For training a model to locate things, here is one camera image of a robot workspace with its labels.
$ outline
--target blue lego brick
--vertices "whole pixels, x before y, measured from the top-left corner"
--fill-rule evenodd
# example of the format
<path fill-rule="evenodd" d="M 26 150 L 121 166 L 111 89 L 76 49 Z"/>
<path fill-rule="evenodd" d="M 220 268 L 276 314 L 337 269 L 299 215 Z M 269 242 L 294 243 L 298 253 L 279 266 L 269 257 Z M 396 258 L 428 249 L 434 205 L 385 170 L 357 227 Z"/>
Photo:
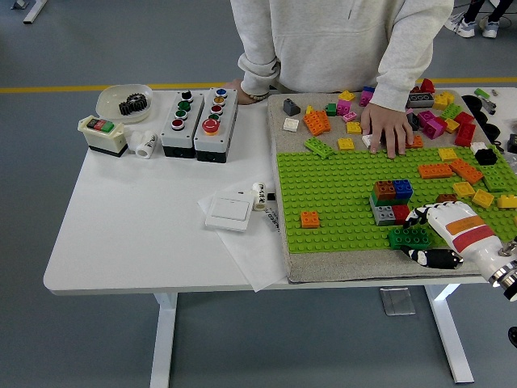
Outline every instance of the blue lego brick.
<path fill-rule="evenodd" d="M 395 199 L 409 199 L 413 195 L 413 188 L 408 179 L 397 179 L 393 181 L 395 187 Z"/>

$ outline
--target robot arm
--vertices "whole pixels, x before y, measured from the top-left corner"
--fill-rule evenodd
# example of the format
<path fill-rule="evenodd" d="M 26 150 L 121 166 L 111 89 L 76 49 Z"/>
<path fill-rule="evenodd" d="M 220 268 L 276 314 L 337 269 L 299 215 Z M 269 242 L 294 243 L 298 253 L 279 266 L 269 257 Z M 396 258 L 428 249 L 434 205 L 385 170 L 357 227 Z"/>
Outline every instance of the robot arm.
<path fill-rule="evenodd" d="M 517 261 L 511 253 L 517 245 L 517 238 L 507 247 L 503 247 L 501 240 L 492 229 L 467 204 L 456 202 L 443 202 L 434 205 L 423 206 L 413 210 L 406 218 L 404 228 L 409 228 L 417 223 L 429 225 L 446 241 L 450 250 L 429 250 L 423 254 L 429 259 L 439 257 L 444 262 L 435 268 L 455 268 L 460 263 L 460 257 L 473 261 L 479 268 L 481 275 L 494 287 L 501 285 L 504 295 L 511 301 L 517 300 Z M 421 256 L 421 251 L 406 252 L 412 259 Z"/>

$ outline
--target white bowl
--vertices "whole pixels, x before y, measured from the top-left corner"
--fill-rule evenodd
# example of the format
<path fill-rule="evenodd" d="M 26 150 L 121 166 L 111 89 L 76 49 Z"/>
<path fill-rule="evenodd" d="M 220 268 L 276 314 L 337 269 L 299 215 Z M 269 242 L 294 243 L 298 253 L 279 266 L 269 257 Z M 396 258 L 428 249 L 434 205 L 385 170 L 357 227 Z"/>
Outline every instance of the white bowl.
<path fill-rule="evenodd" d="M 147 99 L 147 107 L 139 112 L 132 112 L 124 116 L 120 113 L 119 104 L 127 100 L 130 95 L 142 93 Z M 115 85 L 104 89 L 97 100 L 95 111 L 104 120 L 114 124 L 131 124 L 144 120 L 150 113 L 153 101 L 153 91 L 146 85 Z"/>

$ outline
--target green baseplate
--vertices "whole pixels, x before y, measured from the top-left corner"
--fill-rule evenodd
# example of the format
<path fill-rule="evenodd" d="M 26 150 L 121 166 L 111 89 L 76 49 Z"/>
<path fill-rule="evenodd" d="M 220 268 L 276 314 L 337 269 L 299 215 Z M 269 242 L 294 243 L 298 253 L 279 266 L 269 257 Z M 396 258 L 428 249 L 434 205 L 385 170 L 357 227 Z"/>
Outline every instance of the green baseplate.
<path fill-rule="evenodd" d="M 498 161 L 488 170 L 498 174 L 505 191 L 491 192 L 494 201 L 488 209 L 472 202 L 472 198 L 458 198 L 470 205 L 502 241 L 517 235 L 514 209 L 499 209 L 497 199 L 502 194 L 517 195 L 517 177 L 506 160 L 491 147 Z M 480 171 L 470 148 L 455 147 L 456 155 Z M 330 251 L 363 251 L 389 249 L 388 232 L 401 226 L 377 226 L 368 199 L 373 184 L 378 180 L 408 179 L 414 194 L 410 209 L 434 204 L 439 194 L 454 193 L 452 185 L 462 182 L 458 175 L 446 179 L 422 179 L 418 166 L 442 163 L 438 148 L 407 150 L 405 157 L 387 159 L 385 151 L 340 151 L 322 159 L 313 152 L 277 154 L 280 187 L 284 205 L 285 232 L 289 252 L 310 253 Z M 480 181 L 474 190 L 489 191 Z M 302 229 L 302 211 L 319 213 L 319 229 Z M 444 247 L 445 241 L 428 225 L 431 247 Z"/>

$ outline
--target yellow floor line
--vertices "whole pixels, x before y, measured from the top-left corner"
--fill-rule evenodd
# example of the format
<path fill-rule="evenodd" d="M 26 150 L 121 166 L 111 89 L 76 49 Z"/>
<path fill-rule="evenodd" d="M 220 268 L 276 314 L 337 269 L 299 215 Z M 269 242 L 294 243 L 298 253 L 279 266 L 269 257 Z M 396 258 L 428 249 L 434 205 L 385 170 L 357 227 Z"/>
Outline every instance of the yellow floor line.
<path fill-rule="evenodd" d="M 431 78 L 434 84 L 491 84 L 491 83 L 517 83 L 517 77 L 486 77 L 486 78 Z M 202 83 L 150 83 L 148 86 L 154 90 L 187 90 L 209 89 L 222 86 L 224 82 Z M 0 94 L 14 93 L 59 93 L 70 91 L 103 91 L 111 85 L 85 85 L 85 86 L 34 86 L 34 87 L 0 87 Z"/>

